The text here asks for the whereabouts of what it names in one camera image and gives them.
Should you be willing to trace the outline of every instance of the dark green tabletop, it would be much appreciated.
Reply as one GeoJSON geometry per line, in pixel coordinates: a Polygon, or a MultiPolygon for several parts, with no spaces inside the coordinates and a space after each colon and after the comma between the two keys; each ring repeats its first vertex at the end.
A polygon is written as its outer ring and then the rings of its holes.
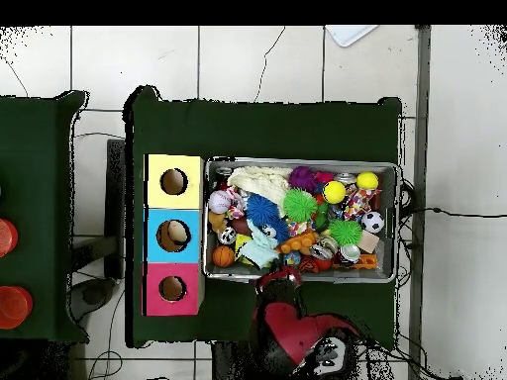
{"type": "Polygon", "coordinates": [[[27,319],[0,338],[85,341],[66,311],[70,280],[70,131],[84,92],[56,99],[0,97],[0,218],[17,228],[17,247],[0,258],[0,285],[26,288],[27,319]]]}
{"type": "MultiPolygon", "coordinates": [[[[140,345],[149,339],[244,340],[248,338],[255,303],[252,285],[207,279],[205,299],[197,316],[142,316],[145,153],[200,155],[204,159],[224,155],[396,163],[400,112],[401,103],[396,98],[378,104],[228,104],[203,100],[163,102],[151,87],[134,92],[124,113],[127,157],[134,163],[134,172],[130,172],[134,230],[128,232],[135,239],[127,246],[127,257],[133,258],[134,264],[126,294],[127,304],[132,305],[126,323],[132,343],[140,345]]],[[[132,208],[128,209],[127,220],[129,216],[132,208]]],[[[394,339],[394,293],[394,282],[312,282],[303,286],[309,312],[348,316],[388,349],[394,339]]]]}

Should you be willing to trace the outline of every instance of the gray plastic tray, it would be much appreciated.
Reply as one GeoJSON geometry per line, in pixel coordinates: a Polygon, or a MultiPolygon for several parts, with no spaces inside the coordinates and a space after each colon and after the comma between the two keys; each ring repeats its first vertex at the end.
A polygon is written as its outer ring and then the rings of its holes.
{"type": "Polygon", "coordinates": [[[212,157],[206,161],[204,168],[205,177],[205,205],[203,217],[203,269],[209,278],[230,280],[236,282],[249,282],[257,280],[259,276],[268,272],[267,269],[258,270],[252,266],[236,262],[228,268],[220,268],[213,264],[212,253],[217,246],[215,233],[208,228],[208,200],[211,185],[215,181],[215,169],[217,167],[231,167],[235,169],[241,166],[272,166],[272,167],[296,167],[309,166],[314,170],[329,172],[348,172],[358,174],[364,171],[376,173],[382,180],[380,194],[379,213],[384,217],[384,229],[378,234],[380,241],[375,254],[378,259],[376,269],[331,269],[318,274],[305,272],[305,281],[326,281],[335,283],[387,283],[392,281],[397,274],[398,265],[398,220],[401,170],[393,163],[338,161],[338,160],[291,160],[291,159],[268,159],[251,157],[212,157]]]}

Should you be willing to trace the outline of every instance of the yellow ball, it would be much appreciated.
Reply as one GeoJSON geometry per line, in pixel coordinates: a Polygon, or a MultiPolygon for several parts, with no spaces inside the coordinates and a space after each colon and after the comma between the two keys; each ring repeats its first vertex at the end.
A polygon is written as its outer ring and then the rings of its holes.
{"type": "Polygon", "coordinates": [[[345,186],[339,181],[328,182],[322,190],[322,196],[330,204],[341,203],[344,201],[345,194],[345,186]]]}
{"type": "Polygon", "coordinates": [[[378,177],[373,172],[363,172],[357,176],[355,184],[361,189],[375,189],[378,186],[378,177]]]}

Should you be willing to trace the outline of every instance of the red cup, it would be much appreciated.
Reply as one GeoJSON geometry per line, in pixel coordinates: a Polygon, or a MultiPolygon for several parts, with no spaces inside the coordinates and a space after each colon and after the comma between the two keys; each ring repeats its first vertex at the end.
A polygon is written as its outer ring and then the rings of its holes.
{"type": "Polygon", "coordinates": [[[32,296],[23,287],[0,287],[0,330],[18,327],[33,307],[32,296]]]}
{"type": "Polygon", "coordinates": [[[18,231],[11,222],[0,219],[0,257],[10,252],[18,243],[18,231]]]}

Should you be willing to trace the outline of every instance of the stacked cubes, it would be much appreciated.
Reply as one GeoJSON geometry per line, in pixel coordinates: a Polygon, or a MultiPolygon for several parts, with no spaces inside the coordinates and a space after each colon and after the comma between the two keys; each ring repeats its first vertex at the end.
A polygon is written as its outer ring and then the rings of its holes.
{"type": "Polygon", "coordinates": [[[202,159],[149,154],[147,316],[197,315],[204,299],[201,270],[202,159]]]}

